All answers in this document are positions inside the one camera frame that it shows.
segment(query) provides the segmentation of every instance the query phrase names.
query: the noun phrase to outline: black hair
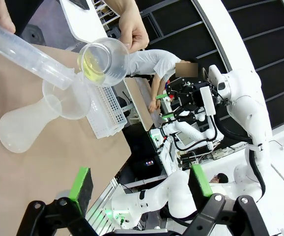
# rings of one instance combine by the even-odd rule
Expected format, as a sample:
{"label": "black hair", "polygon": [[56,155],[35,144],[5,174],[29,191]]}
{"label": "black hair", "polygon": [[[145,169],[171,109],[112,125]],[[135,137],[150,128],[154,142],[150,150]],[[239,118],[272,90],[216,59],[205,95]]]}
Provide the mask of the black hair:
{"label": "black hair", "polygon": [[219,183],[228,183],[228,177],[224,173],[219,173],[217,178],[219,179]]}

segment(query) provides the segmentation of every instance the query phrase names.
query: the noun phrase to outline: person in white shirt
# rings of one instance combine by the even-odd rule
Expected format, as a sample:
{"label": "person in white shirt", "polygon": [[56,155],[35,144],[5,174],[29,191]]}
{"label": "person in white shirt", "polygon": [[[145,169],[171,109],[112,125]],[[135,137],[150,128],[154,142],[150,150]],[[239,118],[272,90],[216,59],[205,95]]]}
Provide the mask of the person in white shirt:
{"label": "person in white shirt", "polygon": [[128,75],[154,75],[151,96],[152,101],[148,106],[149,112],[154,112],[160,108],[160,100],[156,101],[156,96],[162,94],[168,79],[175,73],[176,63],[190,63],[181,60],[174,54],[159,50],[137,51],[129,55]]}

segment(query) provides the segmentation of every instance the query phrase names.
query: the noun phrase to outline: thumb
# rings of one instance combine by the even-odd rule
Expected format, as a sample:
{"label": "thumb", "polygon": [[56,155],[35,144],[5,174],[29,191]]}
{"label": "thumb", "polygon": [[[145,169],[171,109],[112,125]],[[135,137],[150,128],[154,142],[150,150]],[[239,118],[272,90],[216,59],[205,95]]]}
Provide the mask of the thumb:
{"label": "thumb", "polygon": [[127,47],[129,51],[132,46],[132,30],[130,29],[122,30],[120,41]]}
{"label": "thumb", "polygon": [[11,20],[4,0],[0,0],[0,25],[11,33],[15,33],[15,26]]}

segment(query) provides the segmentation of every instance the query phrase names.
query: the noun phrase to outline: white t-shirt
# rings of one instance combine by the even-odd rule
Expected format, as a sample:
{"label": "white t-shirt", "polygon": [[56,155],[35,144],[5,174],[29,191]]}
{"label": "white t-shirt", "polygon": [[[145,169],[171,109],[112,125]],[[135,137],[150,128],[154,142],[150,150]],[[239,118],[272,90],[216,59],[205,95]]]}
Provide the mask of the white t-shirt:
{"label": "white t-shirt", "polygon": [[128,75],[154,75],[156,73],[166,82],[175,73],[175,64],[181,61],[174,54],[159,49],[137,51],[129,55],[129,60]]}

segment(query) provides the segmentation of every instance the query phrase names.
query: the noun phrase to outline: white table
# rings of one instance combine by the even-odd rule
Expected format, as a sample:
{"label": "white table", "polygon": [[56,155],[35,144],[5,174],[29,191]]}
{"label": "white table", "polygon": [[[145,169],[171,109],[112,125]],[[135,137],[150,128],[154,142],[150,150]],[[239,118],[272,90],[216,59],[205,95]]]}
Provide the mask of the white table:
{"label": "white table", "polygon": [[72,35],[79,41],[90,43],[107,37],[91,0],[86,0],[89,10],[83,10],[69,0],[60,0],[64,16]]}

